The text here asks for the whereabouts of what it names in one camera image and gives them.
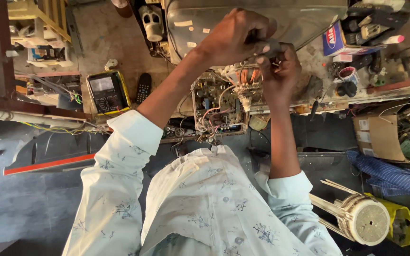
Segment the hand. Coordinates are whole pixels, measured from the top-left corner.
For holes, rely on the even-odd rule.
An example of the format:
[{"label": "hand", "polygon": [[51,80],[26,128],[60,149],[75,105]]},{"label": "hand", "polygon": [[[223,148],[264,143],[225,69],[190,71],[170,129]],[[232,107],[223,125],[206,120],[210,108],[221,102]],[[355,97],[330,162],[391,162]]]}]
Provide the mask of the hand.
[{"label": "hand", "polygon": [[263,77],[263,95],[270,108],[287,107],[298,83],[302,66],[292,44],[281,44],[282,52],[276,58],[279,66],[273,65],[264,55],[256,62]]},{"label": "hand", "polygon": [[276,31],[276,21],[240,8],[233,9],[197,47],[211,66],[227,66],[270,50],[265,41],[245,44],[251,31],[264,40]]}]

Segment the person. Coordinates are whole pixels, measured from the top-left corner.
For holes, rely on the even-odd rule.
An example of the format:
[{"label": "person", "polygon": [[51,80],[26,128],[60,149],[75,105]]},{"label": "person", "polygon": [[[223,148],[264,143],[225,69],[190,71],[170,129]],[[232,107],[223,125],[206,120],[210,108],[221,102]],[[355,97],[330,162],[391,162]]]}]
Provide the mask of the person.
[{"label": "person", "polygon": [[[245,44],[253,30],[260,40]],[[263,39],[275,31],[260,14],[232,10],[136,111],[108,120],[114,132],[81,173],[82,201],[63,255],[342,255],[312,212],[312,185],[297,159],[289,101],[300,62],[292,45],[282,45],[278,67],[263,55]],[[153,177],[142,225],[142,168],[180,100],[209,67],[254,54],[271,112],[270,172],[257,178],[268,202],[228,146],[202,148]]]}]

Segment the shirt cuff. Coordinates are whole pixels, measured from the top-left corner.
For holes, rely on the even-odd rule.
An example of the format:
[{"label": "shirt cuff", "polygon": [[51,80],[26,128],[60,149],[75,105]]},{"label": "shirt cuff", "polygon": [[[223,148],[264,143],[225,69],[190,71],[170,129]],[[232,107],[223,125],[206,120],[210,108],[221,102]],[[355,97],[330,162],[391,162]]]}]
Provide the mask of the shirt cuff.
[{"label": "shirt cuff", "polygon": [[134,146],[151,155],[156,154],[164,132],[136,110],[107,120],[107,124]]},{"label": "shirt cuff", "polygon": [[255,179],[259,186],[274,198],[300,200],[312,189],[312,184],[303,171],[285,178],[269,178],[269,174],[268,171],[257,172]]}]

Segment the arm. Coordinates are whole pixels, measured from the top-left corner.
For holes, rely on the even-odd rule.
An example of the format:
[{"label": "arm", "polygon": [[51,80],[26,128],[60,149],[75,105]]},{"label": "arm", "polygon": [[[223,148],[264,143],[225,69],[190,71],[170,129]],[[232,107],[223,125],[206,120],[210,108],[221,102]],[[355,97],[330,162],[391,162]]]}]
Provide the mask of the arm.
[{"label": "arm", "polygon": [[251,30],[269,37],[266,17],[234,9],[193,49],[137,108],[108,120],[114,130],[95,155],[96,164],[82,171],[83,195],[63,255],[137,255],[142,218],[138,197],[142,168],[156,154],[162,128],[192,82],[208,67],[229,65],[267,43],[245,44]]},{"label": "arm", "polygon": [[265,100],[271,113],[270,172],[259,173],[256,180],[268,193],[268,205],[273,213],[316,255],[342,255],[319,217],[312,212],[309,192],[312,185],[300,170],[289,114],[293,87],[302,67],[293,45],[282,45],[274,66],[260,56],[257,62],[263,75]]},{"label": "arm", "polygon": [[108,121],[114,130],[82,171],[83,194],[63,255],[136,255],[140,250],[142,168],[163,131],[135,110]]},{"label": "arm", "polygon": [[164,128],[180,100],[189,92],[191,84],[209,67],[231,65],[270,49],[265,41],[245,44],[252,30],[257,30],[258,37],[265,39],[274,34],[276,25],[270,25],[268,18],[253,11],[233,9],[213,32],[185,56],[137,111]]},{"label": "arm", "polygon": [[271,113],[270,178],[289,177],[300,173],[297,149],[293,137],[289,104],[293,87],[297,84],[302,66],[293,45],[282,44],[282,60],[274,66],[265,56],[257,58],[263,76],[265,101]]}]

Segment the white shirt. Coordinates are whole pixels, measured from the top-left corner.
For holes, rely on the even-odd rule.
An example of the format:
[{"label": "white shirt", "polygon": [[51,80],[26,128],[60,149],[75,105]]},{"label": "white shirt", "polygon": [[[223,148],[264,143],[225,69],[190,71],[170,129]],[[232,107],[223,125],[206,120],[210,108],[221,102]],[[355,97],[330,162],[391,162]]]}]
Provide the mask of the white shirt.
[{"label": "white shirt", "polygon": [[257,173],[266,202],[227,146],[198,149],[159,171],[142,225],[142,168],[163,131],[135,110],[107,123],[114,132],[94,167],[82,171],[82,201],[63,255],[342,255],[311,211],[304,172]]}]

